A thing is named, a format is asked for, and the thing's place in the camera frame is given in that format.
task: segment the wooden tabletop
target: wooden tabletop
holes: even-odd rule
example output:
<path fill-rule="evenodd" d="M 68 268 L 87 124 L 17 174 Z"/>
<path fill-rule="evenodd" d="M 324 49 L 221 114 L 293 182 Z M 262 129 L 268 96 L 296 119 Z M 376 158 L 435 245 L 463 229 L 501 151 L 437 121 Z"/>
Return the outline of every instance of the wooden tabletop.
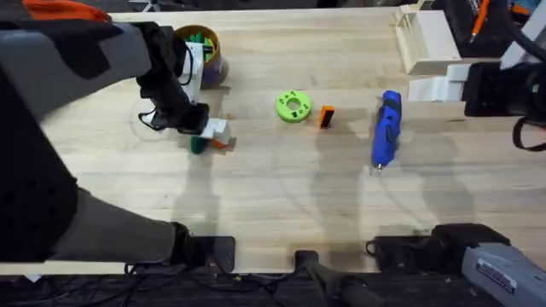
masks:
<path fill-rule="evenodd" d="M 465 118 L 462 103 L 405 103 L 397 158 L 370 176 L 378 97 L 384 90 L 407 95 L 395 11 L 114 14 L 218 33 L 229 76 L 202 101 L 229 119 L 235 146 L 193 155 L 187 136 L 146 128 L 137 113 L 150 102 L 134 80 L 59 109 L 43 127 L 95 196 L 198 235 L 234 236 L 238 272 L 289 271 L 298 249 L 319 251 L 336 269 L 371 271 L 366 240 L 457 222 L 491 226 L 546 267 L 546 156 L 514 148 L 514 119 Z M 274 101 L 285 90 L 312 99 L 305 122 L 276 116 Z M 335 107 L 330 130 L 317 128 L 322 105 Z M 121 265 L 50 262 L 0 271 L 121 273 Z"/>

